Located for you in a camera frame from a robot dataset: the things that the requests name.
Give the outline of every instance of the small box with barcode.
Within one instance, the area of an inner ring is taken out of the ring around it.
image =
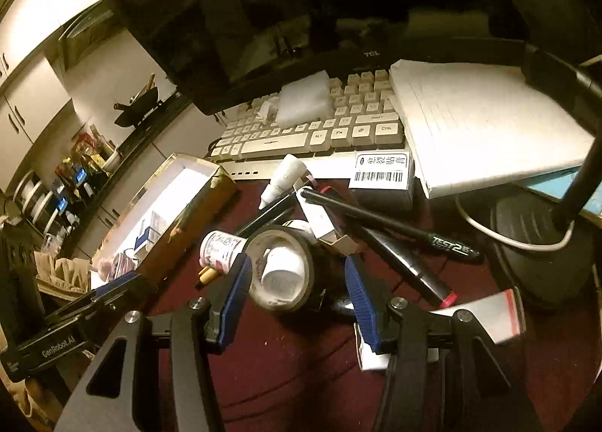
[[[349,188],[365,208],[383,213],[412,209],[414,164],[410,150],[358,152]]]

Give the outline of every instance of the open cardboard box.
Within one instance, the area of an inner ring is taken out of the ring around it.
[[[122,211],[92,265],[100,267],[101,260],[112,261],[119,252],[133,248],[142,219],[155,211],[168,227],[136,270],[159,284],[236,190],[222,167],[202,158],[173,154]]]

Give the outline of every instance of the blue digital display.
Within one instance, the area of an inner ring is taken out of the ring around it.
[[[80,169],[77,171],[77,173],[75,174],[75,182],[77,183],[77,185],[79,186],[82,182],[85,181],[85,178],[88,176],[88,173],[83,170]]]

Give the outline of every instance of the cabinet handle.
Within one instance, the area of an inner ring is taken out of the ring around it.
[[[11,117],[11,115],[8,115],[8,120],[10,121],[10,123],[13,125],[14,131],[17,133],[17,135],[20,133],[19,128],[17,128],[17,125],[14,124],[13,118]]]
[[[17,106],[14,107],[14,112],[17,113],[17,119],[19,119],[21,121],[21,124],[23,126],[25,126],[25,118],[23,118],[23,116],[21,116],[21,113],[19,112],[19,110],[17,109]]]

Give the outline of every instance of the silver screw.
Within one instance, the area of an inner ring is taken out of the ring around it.
[[[142,316],[142,313],[140,313],[138,310],[127,312],[125,314],[125,321],[127,321],[127,323],[129,323],[129,324],[133,324],[134,322],[137,322],[138,320],[140,320],[141,316]]]
[[[203,305],[203,298],[197,298],[189,301],[189,307],[193,310],[198,310]]]
[[[474,318],[474,315],[468,310],[458,310],[458,320],[467,324],[471,322]]]
[[[396,310],[402,310],[407,307],[407,300],[399,296],[392,297],[391,306]]]

